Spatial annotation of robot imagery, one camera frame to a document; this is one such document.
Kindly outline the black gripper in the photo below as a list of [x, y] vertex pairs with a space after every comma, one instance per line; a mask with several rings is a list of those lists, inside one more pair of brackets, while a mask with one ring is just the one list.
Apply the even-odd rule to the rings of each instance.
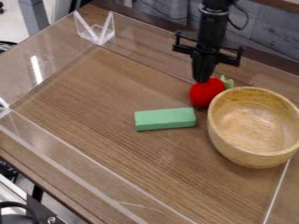
[[[172, 50], [177, 53], [187, 54], [192, 57], [192, 63], [191, 63], [192, 78], [197, 82], [207, 82], [209, 80], [209, 77], [215, 70], [215, 66], [219, 63], [235, 67], [240, 65], [240, 59], [243, 56], [244, 47], [237, 42], [233, 42], [229, 38], [224, 38], [219, 46], [205, 47], [197, 40], [196, 31], [176, 31], [173, 34], [175, 34], [175, 43], [172, 45]], [[183, 39], [195, 42], [196, 45], [195, 46], [184, 45], [181, 43]], [[231, 50], [232, 52], [236, 53], [236, 56], [232, 57], [221, 53], [220, 52], [221, 50]], [[201, 71], [203, 57], [199, 53], [201, 53], [205, 56], [203, 66], [204, 72]]]

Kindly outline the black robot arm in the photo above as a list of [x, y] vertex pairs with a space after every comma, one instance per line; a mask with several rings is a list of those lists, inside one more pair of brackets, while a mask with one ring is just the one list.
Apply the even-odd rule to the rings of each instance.
[[227, 26], [237, 30], [245, 28], [236, 26], [229, 19], [229, 8], [239, 7], [237, 0], [201, 0], [199, 5], [200, 24], [196, 32], [177, 31], [172, 50], [191, 56], [192, 78], [197, 83], [205, 83], [217, 64], [233, 67], [240, 65], [244, 48], [236, 45], [225, 36]]

